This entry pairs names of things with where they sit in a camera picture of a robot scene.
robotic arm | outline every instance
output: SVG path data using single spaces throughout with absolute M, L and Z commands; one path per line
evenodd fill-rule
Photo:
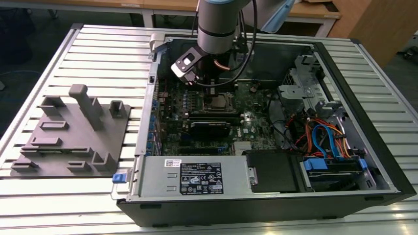
M 294 2 L 295 0 L 200 0 L 198 46 L 192 47 L 171 66 L 182 82 L 206 88 L 219 87 L 234 82 L 250 60 L 248 55 L 254 50 L 256 29 L 262 25 L 262 30 L 270 33 L 276 32 Z M 235 31 L 240 12 L 247 18 L 246 22 L 254 26 L 251 46 L 250 49 L 246 48 L 244 61 L 235 77 L 224 83 L 218 83 L 218 76 L 223 72 L 218 61 L 228 62 L 228 56 L 234 53 L 231 49 L 236 38 Z

white label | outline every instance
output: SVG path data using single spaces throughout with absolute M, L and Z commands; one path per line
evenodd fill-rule
M 180 167 L 182 159 L 166 159 L 164 167 Z
M 339 16 L 334 16 L 334 15 L 325 15 L 325 18 L 339 18 Z
M 139 4 L 127 4 L 127 3 L 122 3 L 120 5 L 122 5 L 122 6 L 140 7 L 140 5 L 139 5 Z

wooden table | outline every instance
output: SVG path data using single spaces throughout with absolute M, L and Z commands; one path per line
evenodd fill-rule
M 0 6 L 53 10 L 99 11 L 143 14 L 144 26 L 154 27 L 155 15 L 194 16 L 198 0 L 7 0 Z M 322 4 L 300 2 L 294 5 L 287 22 L 321 24 L 317 37 L 326 37 L 339 12 L 330 12 Z

green circuit board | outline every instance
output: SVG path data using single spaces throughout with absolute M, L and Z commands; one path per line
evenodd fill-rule
M 234 142 L 251 142 L 252 149 L 275 149 L 272 130 L 266 114 L 268 103 L 267 90 L 256 90 L 256 84 L 238 82 L 235 90 L 219 92 L 219 103 L 204 105 L 203 91 L 190 91 L 182 83 L 160 84 L 160 101 L 163 101 L 162 123 L 166 126 L 162 140 L 162 154 L 179 155 L 234 155 Z M 212 120 L 232 123 L 226 137 L 211 140 L 196 140 L 190 135 L 191 123 L 188 115 L 218 110 L 238 114 L 232 121 Z

red wire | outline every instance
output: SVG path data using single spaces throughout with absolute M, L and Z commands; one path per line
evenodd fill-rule
M 315 156 L 315 157 L 318 157 L 318 156 L 325 156 L 323 154 L 322 154 L 322 152 L 317 152 L 317 153 L 312 153 L 312 156 Z
M 286 123 L 284 127 L 288 127 L 288 125 L 292 123 L 292 121 L 295 120 L 295 117 L 292 117 L 288 122 Z
M 326 126 L 331 126 L 331 127 L 335 128 L 334 125 L 329 124 L 326 121 L 323 121 L 323 120 L 321 120 L 321 119 L 312 118 L 312 120 L 314 120 L 315 122 L 318 122 L 319 124 L 323 124 L 323 125 L 326 125 Z M 342 153 L 342 156 L 343 156 L 345 158 L 350 157 L 350 156 L 346 156 L 346 154 L 345 154 L 345 151 L 343 151 L 343 149 L 342 149 L 342 144 L 341 144 L 339 140 L 335 140 L 335 143 L 337 143 L 337 145 L 338 145 L 338 148 L 339 148 L 339 151 L 341 151 L 341 153 Z
M 307 138 L 307 152 L 312 151 L 312 140 L 311 140 L 311 135 L 310 135 L 310 131 L 308 131 L 308 125 L 306 123 L 304 126 L 304 134 L 306 134 L 306 138 Z
M 306 137 L 306 134 L 303 134 L 303 136 L 300 136 L 300 138 L 296 140 L 295 145 L 299 143 L 303 137 Z

